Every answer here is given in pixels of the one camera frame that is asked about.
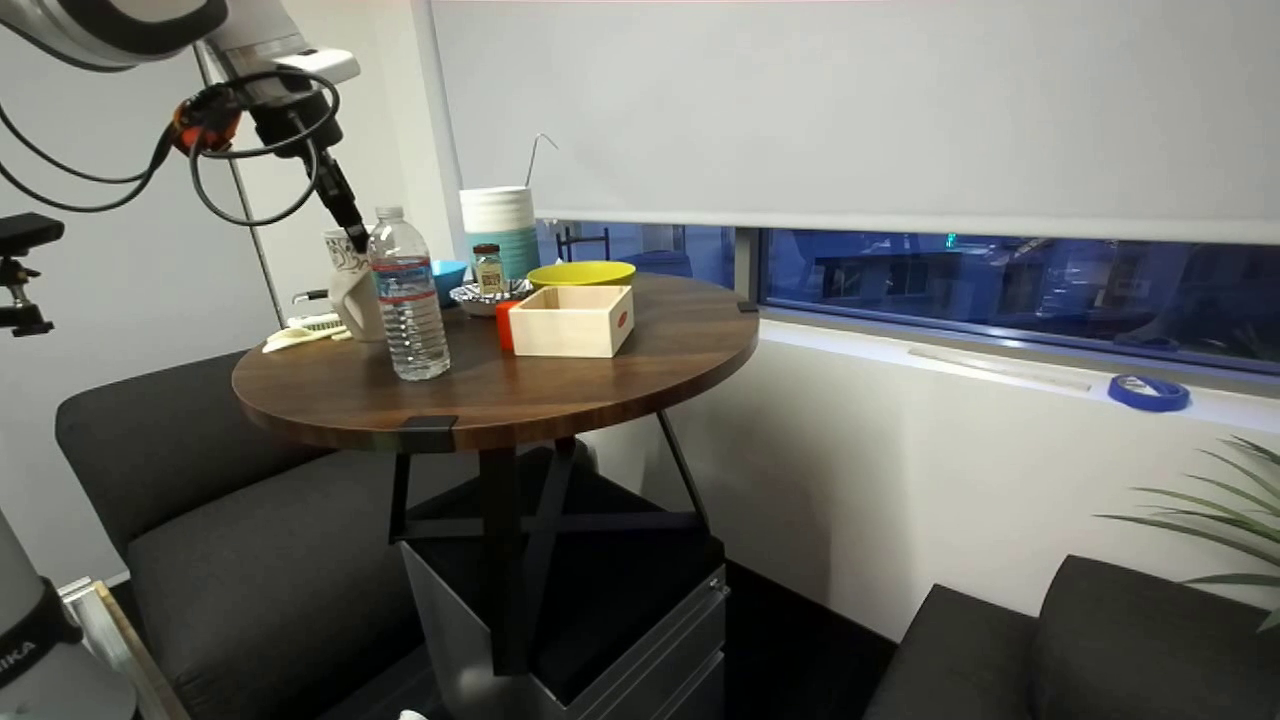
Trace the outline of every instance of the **round wooden table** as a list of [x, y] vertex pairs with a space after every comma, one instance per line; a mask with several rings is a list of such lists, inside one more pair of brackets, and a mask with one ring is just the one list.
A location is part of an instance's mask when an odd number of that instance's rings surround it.
[[[494, 594], [490, 655], [501, 676], [527, 664], [546, 554], [559, 532], [559, 499], [577, 464], [577, 430], [656, 411], [680, 481], [706, 532], [704, 506], [665, 418], [665, 409], [692, 399], [731, 375], [754, 346], [761, 317], [728, 288], [641, 275], [635, 328], [603, 360], [505, 357], [490, 321], [449, 312], [453, 373], [403, 382], [383, 343], [316, 343], [291, 353], [246, 353], [230, 388], [244, 411], [295, 443], [391, 449], [391, 540], [433, 528], [403, 528], [403, 484], [412, 452], [478, 452], [484, 493], [484, 576]], [[537, 532], [525, 540], [517, 449], [557, 438]]]
[[383, 343], [246, 353], [230, 388], [246, 414], [325, 449], [511, 449], [673, 409], [754, 346], [761, 317], [728, 288], [641, 275], [635, 328], [606, 360], [505, 357], [490, 321], [449, 312], [453, 373], [400, 382]]

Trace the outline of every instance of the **small cardboard box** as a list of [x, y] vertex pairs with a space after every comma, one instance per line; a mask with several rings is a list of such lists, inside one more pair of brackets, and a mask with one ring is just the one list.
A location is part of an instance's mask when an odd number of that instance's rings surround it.
[[539, 288], [511, 309], [517, 357], [613, 357], [631, 328], [631, 283]]

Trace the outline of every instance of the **plant leaf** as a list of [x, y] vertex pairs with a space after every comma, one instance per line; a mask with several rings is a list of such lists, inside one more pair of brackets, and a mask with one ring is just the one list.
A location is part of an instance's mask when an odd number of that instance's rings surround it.
[[1213, 458], [1236, 469], [1238, 475], [1247, 475], [1257, 486], [1262, 486], [1270, 499], [1280, 499], [1280, 481], [1274, 475], [1262, 475], [1247, 464], [1238, 464], [1236, 455], [1222, 455], [1222, 452], [1206, 452]]
[[1280, 547], [1257, 547], [1257, 542], [1247, 542], [1247, 540], [1221, 536], [1221, 532], [1201, 528], [1201, 525], [1188, 525], [1188, 518], [1172, 518], [1172, 515], [1105, 515], [1105, 518], [1162, 528], [1162, 532], [1176, 532], [1176, 536], [1201, 536], [1201, 540], [1206, 540], [1206, 542], [1222, 542], [1222, 547], [1236, 547], [1236, 551], [1243, 551], [1243, 554], [1257, 554], [1257, 559], [1280, 569]]
[[1195, 511], [1195, 506], [1162, 506], [1161, 515], [1188, 515], [1188, 518], [1206, 518], [1216, 528], [1236, 528], [1236, 532], [1247, 532], [1262, 542], [1270, 542], [1280, 551], [1280, 528], [1270, 525], [1260, 525], [1252, 515], [1236, 515], [1236, 511]]
[[1231, 436], [1229, 449], [1236, 449], [1238, 455], [1257, 455], [1270, 469], [1270, 481], [1280, 484], [1280, 452], [1270, 452], [1268, 443], [1257, 443], [1247, 436]]
[[1257, 495], [1257, 493], [1247, 493], [1247, 486], [1222, 484], [1222, 481], [1216, 481], [1216, 475], [1192, 475], [1192, 481], [1195, 481], [1195, 484], [1206, 484], [1206, 486], [1221, 486], [1221, 493], [1229, 493], [1229, 495], [1238, 495], [1238, 499], [1270, 511], [1270, 515], [1280, 515], [1280, 505], [1270, 505], [1268, 495]]
[[1247, 511], [1238, 511], [1238, 506], [1231, 506], [1231, 505], [1221, 505], [1221, 499], [1213, 499], [1213, 495], [1192, 495], [1192, 493], [1176, 493], [1176, 486], [1135, 486], [1135, 493], [1145, 493], [1145, 495], [1162, 495], [1162, 499], [1179, 499], [1179, 505], [1192, 505], [1192, 506], [1213, 506], [1213, 511], [1222, 511], [1222, 515], [1247, 515]]

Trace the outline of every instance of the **cable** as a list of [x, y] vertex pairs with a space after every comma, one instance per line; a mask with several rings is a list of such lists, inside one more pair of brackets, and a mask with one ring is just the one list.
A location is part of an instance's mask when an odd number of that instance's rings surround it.
[[0, 123], [4, 123], [30, 155], [39, 155], [44, 162], [50, 162], [50, 167], [59, 167], [59, 171], [66, 171], [66, 176], [81, 176], [81, 179], [86, 179], [86, 184], [136, 184], [136, 179], [149, 176], [149, 167], [139, 167], [139, 171], [130, 171], [130, 176], [97, 176], [97, 171], [72, 167], [72, 162], [62, 162], [62, 158], [48, 155], [29, 132], [21, 132], [4, 107], [0, 107]]
[[172, 134], [166, 134], [166, 128], [165, 128], [158, 140], [154, 140], [154, 148], [153, 148], [153, 162], [139, 171], [139, 179], [130, 184], [130, 192], [122, 192], [122, 194], [117, 194], [117, 200], [109, 200], [109, 203], [62, 203], [62, 200], [50, 200], [50, 194], [36, 192], [30, 184], [15, 179], [15, 176], [7, 171], [7, 162], [0, 162], [0, 176], [4, 176], [11, 188], [21, 188], [29, 200], [48, 203], [48, 207], [59, 207], [59, 210], [110, 210], [110, 207], [130, 203], [130, 200], [153, 184], [153, 176], [158, 171], [158, 162], [166, 158], [166, 150], [172, 150]]
[[[257, 74], [239, 74], [239, 80], [210, 83], [210, 89], [246, 89], [246, 83], [261, 83], [261, 80], [278, 80], [278, 74], [300, 74], [300, 80], [320, 83], [320, 92], [326, 97], [325, 116], [320, 116], [316, 123], [300, 128], [295, 134], [275, 140], [275, 145], [246, 148], [246, 150], [219, 150], [219, 155], [210, 155], [210, 158], [275, 155], [275, 150], [284, 150], [284, 148], [291, 148], [291, 145], [304, 145], [304, 140], [320, 134], [325, 123], [337, 118], [337, 112], [339, 112], [339, 103], [342, 103], [342, 97], [337, 92], [337, 83], [331, 83], [326, 74], [312, 74], [312, 73], [300, 73], [300, 68], [257, 73]], [[312, 101], [312, 97], [320, 97], [320, 92], [312, 89], [312, 92], [304, 92], [304, 97], [287, 97], [278, 107], [304, 103], [304, 101]]]
[[[197, 55], [197, 73], [201, 73], [201, 80], [203, 83], [210, 83], [210, 59], [207, 59], [207, 53], [201, 46], [201, 44], [193, 44], [193, 55]], [[237, 162], [229, 162], [229, 179], [230, 179], [230, 188], [237, 188], [237, 200], [239, 200], [239, 207], [246, 207], [246, 192], [244, 192], [244, 176], [239, 176], [239, 167]], [[284, 309], [278, 309], [278, 291], [270, 291], [275, 288], [275, 275], [270, 275], [270, 264], [268, 264], [268, 252], [264, 252], [264, 237], [257, 231], [257, 229], [246, 229], [246, 249], [251, 249], [251, 254], [257, 254], [257, 272], [261, 272], [261, 279], [264, 279], [264, 297], [268, 297], [268, 305], [270, 305], [270, 317], [275, 317], [275, 322], [284, 328]]]
[[[326, 97], [325, 116], [312, 118], [312, 123], [304, 123], [295, 134], [275, 140], [275, 145], [246, 148], [246, 150], [216, 150], [216, 155], [207, 155], [207, 158], [229, 158], [229, 162], [237, 162], [237, 158], [270, 155], [270, 150], [278, 150], [278, 148], [304, 145], [304, 148], [309, 148], [309, 188], [304, 188], [300, 200], [291, 200], [291, 203], [287, 203], [284, 210], [275, 210], [275, 217], [264, 217], [264, 221], [257, 221], [257, 217], [229, 217], [229, 210], [216, 207], [216, 200], [207, 194], [203, 176], [201, 176], [201, 155], [193, 155], [197, 194], [201, 194], [201, 203], [203, 203], [210, 217], [219, 217], [225, 222], [237, 222], [237, 229], [278, 222], [278, 221], [287, 221], [291, 210], [300, 210], [300, 207], [316, 194], [316, 179], [320, 179], [320, 148], [316, 148], [316, 134], [320, 134], [325, 123], [337, 118], [337, 112], [339, 112], [339, 92], [337, 92], [337, 83], [331, 83], [326, 74], [312, 74], [312, 73], [300, 73], [300, 68], [270, 68], [270, 73], [257, 73], [257, 74], [237, 74], [237, 80], [225, 80], [225, 83], [207, 83], [203, 92], [244, 92], [244, 89], [261, 83], [261, 80], [287, 80], [287, 74], [309, 80], [309, 83], [320, 83], [320, 89], [309, 89], [309, 92], [300, 92], [300, 97], [284, 97], [284, 103], [275, 103], [275, 107], [304, 103], [304, 101], [312, 101], [312, 97], [325, 92], [325, 97]], [[21, 188], [29, 200], [48, 203], [48, 207], [59, 207], [59, 210], [110, 210], [110, 207], [130, 203], [130, 200], [153, 184], [153, 176], [158, 171], [158, 162], [165, 162], [166, 150], [172, 150], [172, 128], [165, 128], [145, 171], [136, 171], [136, 176], [97, 176], [97, 171], [81, 171], [81, 167], [72, 167], [72, 162], [62, 162], [62, 158], [48, 155], [39, 145], [30, 145], [30, 140], [7, 118], [4, 107], [0, 107], [0, 123], [4, 123], [30, 155], [39, 155], [44, 162], [50, 162], [50, 167], [59, 167], [59, 171], [66, 171], [66, 176], [81, 176], [81, 179], [93, 179], [93, 184], [136, 184], [136, 188], [128, 188], [122, 194], [117, 194], [117, 200], [109, 200], [109, 203], [62, 203], [62, 200], [54, 200], [54, 194], [36, 192], [36, 188], [23, 184], [21, 176], [11, 176], [7, 162], [0, 162], [0, 176], [4, 176], [11, 188]]]
[[320, 150], [316, 150], [316, 140], [309, 140], [309, 188], [304, 188], [304, 194], [295, 194], [284, 210], [264, 217], [264, 221], [261, 217], [230, 217], [230, 210], [216, 207], [216, 200], [207, 194], [203, 176], [201, 176], [201, 155], [193, 155], [193, 188], [197, 188], [201, 203], [210, 217], [219, 217], [225, 222], [237, 222], [237, 229], [268, 229], [268, 222], [287, 221], [291, 210], [300, 210], [316, 194], [316, 179], [320, 179]]

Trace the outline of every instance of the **window blind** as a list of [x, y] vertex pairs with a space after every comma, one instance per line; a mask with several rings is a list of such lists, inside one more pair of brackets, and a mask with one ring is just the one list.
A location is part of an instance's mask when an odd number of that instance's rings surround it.
[[433, 0], [539, 217], [1280, 245], [1270, 0]]

